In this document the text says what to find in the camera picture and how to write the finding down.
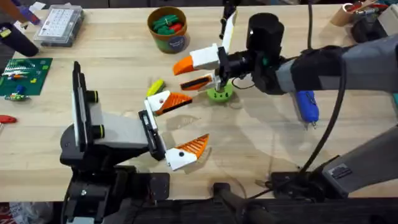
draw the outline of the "cable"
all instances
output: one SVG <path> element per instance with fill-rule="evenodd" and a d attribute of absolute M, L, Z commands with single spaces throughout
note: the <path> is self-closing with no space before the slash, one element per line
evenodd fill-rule
<path fill-rule="evenodd" d="M 241 88 L 241 87 L 235 85 L 235 83 L 234 83 L 235 79 L 237 79 L 237 77 L 235 77 L 235 78 L 232 79 L 231 84 L 232 84 L 232 86 L 234 86 L 235 88 L 237 88 L 237 89 L 239 89 L 239 90 L 247 90 L 248 88 L 252 88 L 252 87 L 254 86 L 254 84 L 253 84 L 253 85 L 251 85 L 251 86 Z"/>
<path fill-rule="evenodd" d="M 319 140 L 319 142 L 318 142 L 316 148 L 314 149 L 314 151 L 312 152 L 310 158 L 304 164 L 304 166 L 301 168 L 300 172 L 298 173 L 299 175 L 304 175 L 304 173 L 308 170 L 308 168 L 310 167 L 312 162 L 318 156 L 322 147 L 325 145 L 326 140 L 329 138 L 331 130 L 333 130 L 333 127 L 335 126 L 335 123 L 337 121 L 338 114 L 340 113 L 341 105 L 343 104 L 344 94 L 346 91 L 346 82 L 347 82 L 346 66 L 345 66 L 344 61 L 341 61 L 341 77 L 340 77 L 340 84 L 338 87 L 338 93 L 337 93 L 335 107 L 333 108 L 333 112 L 331 114 L 328 126 L 326 127 L 326 130 L 323 133 L 321 140 Z"/>
<path fill-rule="evenodd" d="M 273 190 L 272 190 L 272 189 L 264 190 L 264 191 L 262 191 L 262 192 L 260 192 L 260 193 L 258 193 L 258 194 L 256 194 L 256 195 L 253 195 L 252 197 L 248 197 L 248 199 L 255 199 L 255 198 L 258 198 L 258 197 L 260 197 L 260 196 L 262 196 L 262 195 L 265 195 L 266 193 L 269 193 L 269 192 L 271 192 L 271 191 L 273 191 Z"/>
<path fill-rule="evenodd" d="M 74 176 L 74 174 L 72 173 L 72 177 L 70 178 L 70 181 L 69 181 L 69 184 L 68 184 L 67 192 L 65 193 L 65 196 L 63 197 L 62 208 L 61 208 L 61 218 L 60 218 L 60 223 L 61 224 L 65 224 L 65 222 L 64 222 L 65 209 L 67 207 L 67 202 L 68 202 L 68 199 L 69 199 L 69 189 L 70 189 L 70 184 L 72 183 L 72 180 L 73 180 L 73 176 Z"/>
<path fill-rule="evenodd" d="M 312 0 L 308 0 L 308 37 L 307 37 L 307 48 L 312 50 Z"/>

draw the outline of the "plastic storage box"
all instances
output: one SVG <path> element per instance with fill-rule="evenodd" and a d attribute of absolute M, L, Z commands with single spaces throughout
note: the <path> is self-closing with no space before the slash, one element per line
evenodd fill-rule
<path fill-rule="evenodd" d="M 80 6 L 52 5 L 34 40 L 41 46 L 71 47 L 84 20 Z"/>

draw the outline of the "red handle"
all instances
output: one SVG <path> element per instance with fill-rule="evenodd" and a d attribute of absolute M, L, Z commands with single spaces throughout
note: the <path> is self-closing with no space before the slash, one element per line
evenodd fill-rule
<path fill-rule="evenodd" d="M 17 118 L 8 115 L 0 115 L 0 123 L 11 124 L 17 122 Z"/>

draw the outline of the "orange object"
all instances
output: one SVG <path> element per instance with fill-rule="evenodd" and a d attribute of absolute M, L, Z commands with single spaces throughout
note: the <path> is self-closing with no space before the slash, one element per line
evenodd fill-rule
<path fill-rule="evenodd" d="M 189 103 L 192 103 L 192 97 L 181 93 L 170 93 L 166 102 L 164 102 L 162 107 L 155 113 L 156 115 L 162 115 Z"/>
<path fill-rule="evenodd" d="M 205 151 L 208 140 L 209 134 L 205 134 L 195 140 L 182 144 L 181 146 L 177 146 L 176 149 L 194 153 L 194 155 L 199 158 Z"/>
<path fill-rule="evenodd" d="M 174 75 L 179 75 L 193 71 L 195 71 L 195 69 L 193 69 L 193 60 L 191 56 L 181 59 L 173 67 Z"/>
<path fill-rule="evenodd" d="M 181 86 L 182 90 L 187 90 L 187 91 L 188 90 L 199 90 L 201 87 L 207 85 L 207 83 L 209 83 L 209 82 L 211 82 L 210 75 L 180 84 L 180 86 Z"/>

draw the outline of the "wooden tabletop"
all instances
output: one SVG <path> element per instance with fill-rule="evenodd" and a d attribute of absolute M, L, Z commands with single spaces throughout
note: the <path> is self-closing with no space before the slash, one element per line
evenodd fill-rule
<path fill-rule="evenodd" d="M 314 6 L 313 46 L 349 45 L 343 28 L 328 22 L 339 6 Z M 25 103 L 0 100 L 0 113 L 18 118 L 0 134 L 0 201 L 61 200 L 71 172 L 59 162 L 60 136 L 72 123 L 70 92 L 73 61 L 81 63 L 89 89 L 98 90 L 103 111 L 137 118 L 150 83 L 165 80 L 167 89 L 205 72 L 173 76 L 173 64 L 189 51 L 220 43 L 222 8 L 182 8 L 190 45 L 175 55 L 160 52 L 146 26 L 154 9 L 89 9 L 72 48 L 45 48 L 37 57 L 54 58 L 40 96 Z M 298 55 L 307 44 L 306 6 L 239 7 L 231 51 L 244 50 L 248 19 L 271 12 L 285 25 L 282 55 Z M 27 35 L 32 37 L 35 28 Z M 238 85 L 250 85 L 239 80 Z M 251 196 L 262 190 L 256 180 L 271 171 L 302 166 L 323 134 L 335 104 L 335 91 L 316 92 L 318 128 L 306 131 L 289 94 L 268 96 L 255 88 L 236 90 L 225 105 L 210 103 L 204 93 L 185 92 L 193 103 L 157 118 L 168 147 L 209 133 L 205 155 L 186 169 L 172 172 L 150 155 L 126 161 L 142 172 L 170 172 L 170 198 L 208 198 L 213 182 L 229 182 L 233 191 Z M 312 167 L 344 154 L 395 125 L 391 95 L 347 91 L 339 120 Z M 378 184 L 354 197 L 398 196 L 398 182 Z"/>

